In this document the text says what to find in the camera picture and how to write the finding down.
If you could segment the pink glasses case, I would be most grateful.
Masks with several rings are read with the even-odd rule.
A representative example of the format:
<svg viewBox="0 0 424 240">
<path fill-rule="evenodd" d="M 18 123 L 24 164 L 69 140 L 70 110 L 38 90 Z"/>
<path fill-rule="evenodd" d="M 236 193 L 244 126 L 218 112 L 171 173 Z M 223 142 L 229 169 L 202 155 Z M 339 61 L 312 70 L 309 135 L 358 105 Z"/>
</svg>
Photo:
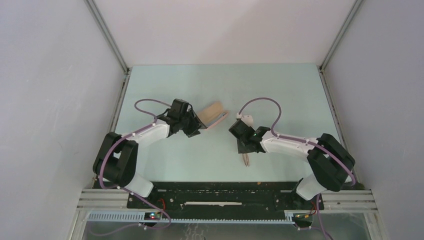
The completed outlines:
<svg viewBox="0 0 424 240">
<path fill-rule="evenodd" d="M 229 111 L 224 109 L 220 101 L 215 101 L 197 113 L 197 117 L 203 123 L 203 129 L 209 130 L 229 116 Z"/>
</svg>

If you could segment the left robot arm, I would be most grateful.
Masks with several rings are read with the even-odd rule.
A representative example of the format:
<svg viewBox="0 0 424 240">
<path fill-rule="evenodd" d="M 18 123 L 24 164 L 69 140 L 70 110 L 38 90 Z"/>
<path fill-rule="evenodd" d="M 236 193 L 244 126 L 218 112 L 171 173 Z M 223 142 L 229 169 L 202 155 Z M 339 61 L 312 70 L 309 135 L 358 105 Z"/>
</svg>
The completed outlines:
<svg viewBox="0 0 424 240">
<path fill-rule="evenodd" d="M 112 187 L 123 188 L 139 195 L 138 201 L 145 208 L 153 208 L 158 202 L 154 184 L 136 172 L 139 149 L 166 139 L 179 131 L 191 138 L 206 129 L 193 110 L 192 105 L 182 99 L 174 99 L 171 105 L 153 122 L 135 131 L 118 134 L 107 133 L 93 163 L 92 170 L 99 177 L 102 188 L 103 180 L 108 180 Z"/>
</svg>

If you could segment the orange tinted sunglasses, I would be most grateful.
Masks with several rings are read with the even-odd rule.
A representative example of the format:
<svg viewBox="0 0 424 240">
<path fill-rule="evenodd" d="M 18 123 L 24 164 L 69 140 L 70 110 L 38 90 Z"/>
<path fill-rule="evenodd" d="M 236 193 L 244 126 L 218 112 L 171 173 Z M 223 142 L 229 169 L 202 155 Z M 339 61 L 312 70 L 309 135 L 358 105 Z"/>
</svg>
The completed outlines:
<svg viewBox="0 0 424 240">
<path fill-rule="evenodd" d="M 243 161 L 244 165 L 245 165 L 246 167 L 249 167 L 249 166 L 250 166 L 250 159 L 249 159 L 249 155 L 248 155 L 247 153 L 242 153 L 242 154 L 241 154 L 241 157 L 242 157 L 242 161 Z"/>
</svg>

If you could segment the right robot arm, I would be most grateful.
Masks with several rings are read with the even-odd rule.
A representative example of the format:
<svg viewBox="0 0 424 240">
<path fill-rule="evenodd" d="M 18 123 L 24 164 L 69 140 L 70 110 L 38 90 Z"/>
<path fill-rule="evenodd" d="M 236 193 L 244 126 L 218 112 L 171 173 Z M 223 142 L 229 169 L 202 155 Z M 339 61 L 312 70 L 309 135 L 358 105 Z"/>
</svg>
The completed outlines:
<svg viewBox="0 0 424 240">
<path fill-rule="evenodd" d="M 297 209 L 304 209 L 322 192 L 339 192 L 345 184 L 356 184 L 356 162 L 331 134 L 323 133 L 318 138 L 277 134 L 269 127 L 254 129 L 242 119 L 237 119 L 229 132 L 236 138 L 240 154 L 287 154 L 309 164 L 312 173 L 299 180 L 290 196 Z"/>
</svg>

